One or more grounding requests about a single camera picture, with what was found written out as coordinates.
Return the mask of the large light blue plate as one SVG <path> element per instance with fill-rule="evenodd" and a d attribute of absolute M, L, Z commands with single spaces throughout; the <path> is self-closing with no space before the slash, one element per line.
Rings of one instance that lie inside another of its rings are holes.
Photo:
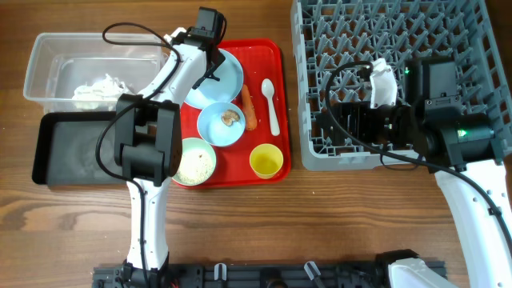
<path fill-rule="evenodd" d="M 219 81 L 207 78 L 197 89 L 191 89 L 185 100 L 188 106 L 202 110 L 216 102 L 232 102 L 241 91 L 244 74 L 239 60 L 224 49 L 219 51 L 225 57 L 214 72 Z"/>

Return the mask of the brown mushroom piece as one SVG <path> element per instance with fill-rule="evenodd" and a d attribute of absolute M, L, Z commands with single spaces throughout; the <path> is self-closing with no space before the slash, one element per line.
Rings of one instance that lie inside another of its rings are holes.
<path fill-rule="evenodd" d="M 232 126 L 240 121 L 240 115 L 235 110 L 226 110 L 221 114 L 222 123 L 226 126 Z"/>

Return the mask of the small light blue bowl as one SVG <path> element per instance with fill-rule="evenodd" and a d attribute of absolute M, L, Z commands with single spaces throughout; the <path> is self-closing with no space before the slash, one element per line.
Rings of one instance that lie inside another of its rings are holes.
<path fill-rule="evenodd" d="M 240 121 L 232 126 L 222 123 L 221 114 L 226 110 L 235 110 Z M 203 140 L 212 146 L 231 146 L 244 134 L 246 120 L 243 112 L 231 102 L 216 102 L 204 108 L 198 116 L 197 128 Z"/>

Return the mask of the orange carrot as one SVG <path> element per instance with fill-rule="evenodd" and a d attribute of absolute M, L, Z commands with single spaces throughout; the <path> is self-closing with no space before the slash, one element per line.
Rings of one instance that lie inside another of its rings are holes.
<path fill-rule="evenodd" d="M 246 130 L 255 130 L 258 125 L 254 106 L 252 103 L 252 97 L 247 85 L 243 85 L 241 89 L 242 96 L 242 112 L 246 119 Z"/>

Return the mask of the white plastic spoon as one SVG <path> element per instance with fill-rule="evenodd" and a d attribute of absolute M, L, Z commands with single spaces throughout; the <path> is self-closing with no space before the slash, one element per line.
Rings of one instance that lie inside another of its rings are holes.
<path fill-rule="evenodd" d="M 274 97 L 275 89 L 272 81 L 268 78 L 265 78 L 262 81 L 262 94 L 267 99 L 268 109 L 269 109 L 269 121 L 270 121 L 270 131 L 273 136 L 280 135 L 280 127 L 278 123 L 277 114 L 274 108 Z"/>

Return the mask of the green bowl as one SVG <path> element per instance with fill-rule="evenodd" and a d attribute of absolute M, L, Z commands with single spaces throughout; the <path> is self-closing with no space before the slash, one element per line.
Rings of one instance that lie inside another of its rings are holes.
<path fill-rule="evenodd" d="M 197 186 L 208 180 L 217 165 L 213 147 L 200 138 L 182 140 L 182 159 L 173 180 L 183 186 Z"/>

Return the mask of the white rice pile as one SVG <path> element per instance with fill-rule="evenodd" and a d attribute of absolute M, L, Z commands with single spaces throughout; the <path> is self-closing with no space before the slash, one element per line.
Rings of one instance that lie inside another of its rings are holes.
<path fill-rule="evenodd" d="M 174 180 L 185 186 L 196 186 L 206 181 L 213 170 L 213 160 L 208 152 L 194 148 L 183 153 Z"/>

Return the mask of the white tissue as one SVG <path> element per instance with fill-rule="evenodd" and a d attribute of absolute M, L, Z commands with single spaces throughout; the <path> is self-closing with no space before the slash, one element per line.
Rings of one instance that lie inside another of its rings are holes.
<path fill-rule="evenodd" d="M 122 94 L 133 93 L 124 81 L 106 74 L 103 80 L 76 88 L 71 99 L 79 110 L 112 111 Z"/>

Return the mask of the yellow plastic cup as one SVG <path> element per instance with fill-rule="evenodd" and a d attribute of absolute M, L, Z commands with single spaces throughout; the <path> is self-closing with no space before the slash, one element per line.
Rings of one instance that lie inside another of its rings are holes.
<path fill-rule="evenodd" d="M 256 146 L 250 153 L 250 167 L 261 179 L 270 179 L 280 171 L 284 163 L 281 150 L 272 144 Z"/>

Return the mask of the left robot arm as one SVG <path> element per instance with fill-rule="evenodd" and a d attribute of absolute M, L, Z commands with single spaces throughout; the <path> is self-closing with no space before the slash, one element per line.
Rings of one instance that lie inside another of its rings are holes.
<path fill-rule="evenodd" d="M 170 55 L 155 79 L 117 101 L 114 160 L 132 198 L 130 252 L 120 280 L 130 287 L 172 283 L 165 216 L 169 185 L 182 156 L 180 108 L 189 91 L 212 78 L 224 62 L 218 44 L 226 26 L 223 14 L 200 8 L 194 26 L 161 40 Z"/>

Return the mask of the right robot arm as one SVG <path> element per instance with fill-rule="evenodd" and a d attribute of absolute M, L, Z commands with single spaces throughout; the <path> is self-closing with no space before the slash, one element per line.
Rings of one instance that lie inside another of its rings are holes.
<path fill-rule="evenodd" d="M 326 105 L 329 127 L 368 150 L 379 139 L 412 145 L 411 163 L 435 176 L 452 214 L 473 287 L 511 284 L 511 207 L 501 140 L 490 118 L 464 114 L 449 57 L 416 58 L 404 67 L 406 103 L 384 59 L 353 63 L 370 100 Z"/>

